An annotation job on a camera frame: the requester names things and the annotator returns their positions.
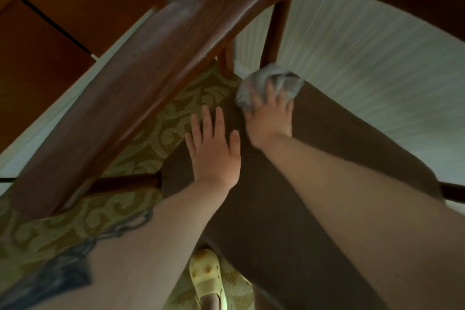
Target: patterned carpet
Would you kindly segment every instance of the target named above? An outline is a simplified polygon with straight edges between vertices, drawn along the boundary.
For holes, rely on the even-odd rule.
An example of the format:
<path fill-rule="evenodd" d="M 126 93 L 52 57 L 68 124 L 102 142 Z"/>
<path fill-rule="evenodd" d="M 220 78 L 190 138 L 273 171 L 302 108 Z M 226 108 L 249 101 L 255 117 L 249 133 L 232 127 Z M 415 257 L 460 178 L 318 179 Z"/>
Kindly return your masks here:
<path fill-rule="evenodd" d="M 197 76 L 118 156 L 105 176 L 156 172 L 189 129 L 189 115 L 220 102 L 239 78 L 226 80 L 215 64 Z M 129 215 L 160 201 L 157 190 L 83 199 L 58 217 L 27 221 L 11 209 L 8 192 L 0 197 L 0 293 L 62 250 L 96 236 Z M 252 287 L 226 261 L 221 261 L 230 309 L 252 309 Z M 165 309 L 197 309 L 195 290 L 185 270 Z"/>

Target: curved handrail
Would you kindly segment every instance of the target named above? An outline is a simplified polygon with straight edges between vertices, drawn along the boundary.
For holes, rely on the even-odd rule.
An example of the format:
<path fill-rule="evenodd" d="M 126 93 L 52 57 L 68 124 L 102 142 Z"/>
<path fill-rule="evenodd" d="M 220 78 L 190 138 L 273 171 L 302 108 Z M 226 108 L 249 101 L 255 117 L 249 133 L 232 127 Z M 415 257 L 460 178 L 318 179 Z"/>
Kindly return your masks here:
<path fill-rule="evenodd" d="M 153 15 L 89 84 L 26 165 L 12 187 L 14 207 L 41 218 L 71 205 L 146 118 L 278 1 L 175 0 Z M 465 40 L 465 0 L 380 1 Z"/>

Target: finger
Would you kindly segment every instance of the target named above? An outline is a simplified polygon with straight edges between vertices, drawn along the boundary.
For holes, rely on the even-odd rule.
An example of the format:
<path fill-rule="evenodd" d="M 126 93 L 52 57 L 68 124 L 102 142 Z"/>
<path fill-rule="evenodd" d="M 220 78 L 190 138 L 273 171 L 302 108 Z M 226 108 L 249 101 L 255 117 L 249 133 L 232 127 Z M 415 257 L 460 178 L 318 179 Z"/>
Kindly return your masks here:
<path fill-rule="evenodd" d="M 255 89 L 255 86 L 252 84 L 252 82 L 249 82 L 249 90 L 250 90 L 250 99 L 252 100 L 253 109 L 257 110 L 263 107 L 264 103 L 260 95 L 257 93 L 257 90 Z"/>
<path fill-rule="evenodd" d="M 223 109 L 216 107 L 215 113 L 215 138 L 226 139 L 225 136 L 225 118 L 223 115 Z"/>
<path fill-rule="evenodd" d="M 191 115 L 192 138 L 194 139 L 195 151 L 197 152 L 202 145 L 202 133 L 197 114 Z"/>
<path fill-rule="evenodd" d="M 266 81 L 266 104 L 275 106 L 276 105 L 276 95 L 274 90 L 273 81 Z"/>
<path fill-rule="evenodd" d="M 276 101 L 276 104 L 278 107 L 286 110 L 286 103 L 287 103 L 287 91 L 283 86 L 281 87 L 281 90 L 279 90 L 278 100 Z"/>
<path fill-rule="evenodd" d="M 292 112 L 294 110 L 294 100 L 291 99 L 288 104 L 286 104 L 286 116 L 290 123 L 292 123 Z"/>
<path fill-rule="evenodd" d="M 250 121 L 253 118 L 252 112 L 244 110 L 243 113 L 244 113 L 244 118 L 246 119 L 246 122 Z"/>
<path fill-rule="evenodd" d="M 195 150 L 195 144 L 194 140 L 192 139 L 192 135 L 186 132 L 184 138 L 186 140 L 187 149 L 189 150 L 189 155 L 191 156 L 191 161 L 194 161 L 197 151 Z"/>
<path fill-rule="evenodd" d="M 202 106 L 202 117 L 204 122 L 203 138 L 208 141 L 212 138 L 212 116 L 206 105 Z"/>
<path fill-rule="evenodd" d="M 229 154 L 240 159 L 240 135 L 237 130 L 233 130 L 229 136 Z"/>

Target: hand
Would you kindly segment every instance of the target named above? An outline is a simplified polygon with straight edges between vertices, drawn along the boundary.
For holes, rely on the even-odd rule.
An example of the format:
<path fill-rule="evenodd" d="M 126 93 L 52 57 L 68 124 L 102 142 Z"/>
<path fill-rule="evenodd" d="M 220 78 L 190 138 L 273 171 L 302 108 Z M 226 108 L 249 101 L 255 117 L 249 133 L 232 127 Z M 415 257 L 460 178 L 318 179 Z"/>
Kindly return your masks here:
<path fill-rule="evenodd" d="M 266 83 L 266 103 L 254 88 L 251 88 L 253 113 L 245 112 L 246 130 L 253 147 L 263 150 L 274 137 L 292 137 L 292 112 L 294 101 L 287 102 L 286 91 L 281 89 L 278 97 L 272 81 Z"/>
<path fill-rule="evenodd" d="M 239 180 L 240 136 L 231 132 L 229 145 L 225 137 L 223 110 L 216 108 L 215 130 L 212 132 L 212 117 L 207 106 L 202 107 L 203 137 L 197 115 L 192 114 L 192 135 L 186 133 L 186 144 L 192 160 L 195 181 L 207 180 L 220 184 L 229 191 Z"/>

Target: tattoo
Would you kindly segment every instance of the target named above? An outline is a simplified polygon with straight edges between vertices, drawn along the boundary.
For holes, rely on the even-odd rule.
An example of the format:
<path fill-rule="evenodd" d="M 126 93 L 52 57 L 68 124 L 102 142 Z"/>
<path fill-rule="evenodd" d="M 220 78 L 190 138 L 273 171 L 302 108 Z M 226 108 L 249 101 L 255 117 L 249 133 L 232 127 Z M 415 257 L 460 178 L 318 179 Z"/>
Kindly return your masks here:
<path fill-rule="evenodd" d="M 61 252 L 1 294 L 0 310 L 26 309 L 52 296 L 90 285 L 92 273 L 87 255 L 97 242 L 122 237 L 125 233 L 146 225 L 153 215 L 153 208 L 150 207 L 110 227 L 95 238 Z"/>

